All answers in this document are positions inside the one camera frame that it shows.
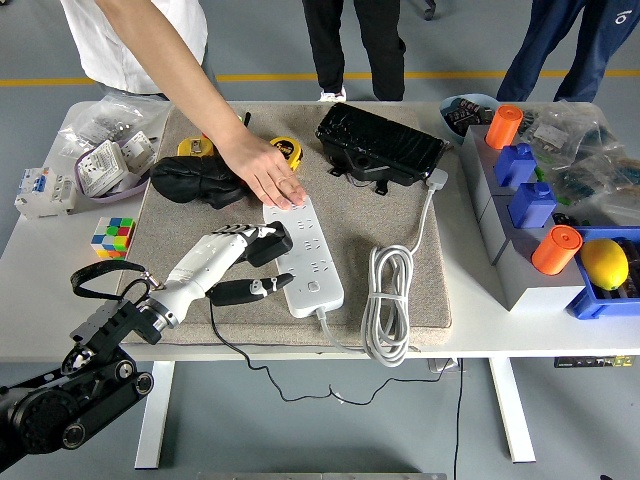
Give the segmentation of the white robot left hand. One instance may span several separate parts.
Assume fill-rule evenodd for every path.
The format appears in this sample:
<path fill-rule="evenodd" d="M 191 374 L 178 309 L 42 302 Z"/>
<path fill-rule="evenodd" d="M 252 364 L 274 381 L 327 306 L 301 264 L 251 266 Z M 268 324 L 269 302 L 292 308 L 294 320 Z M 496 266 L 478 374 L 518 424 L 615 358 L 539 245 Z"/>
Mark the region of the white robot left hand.
<path fill-rule="evenodd" d="M 294 276 L 224 282 L 233 265 L 262 266 L 289 252 L 293 241 L 279 221 L 267 225 L 226 225 L 203 236 L 170 272 L 164 287 L 149 295 L 145 306 L 175 326 L 185 320 L 191 303 L 207 297 L 215 306 L 246 304 L 282 289 Z"/>

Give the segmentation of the person's left hand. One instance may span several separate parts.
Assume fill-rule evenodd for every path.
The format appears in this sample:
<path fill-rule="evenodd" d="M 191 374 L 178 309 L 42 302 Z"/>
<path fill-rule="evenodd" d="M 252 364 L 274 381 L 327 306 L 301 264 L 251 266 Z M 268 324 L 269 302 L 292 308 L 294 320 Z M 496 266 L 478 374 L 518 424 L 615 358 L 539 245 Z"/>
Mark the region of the person's left hand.
<path fill-rule="evenodd" d="M 229 168 L 264 205 L 289 210 L 304 203 L 304 188 L 273 145 L 245 132 L 220 142 L 217 148 Z"/>

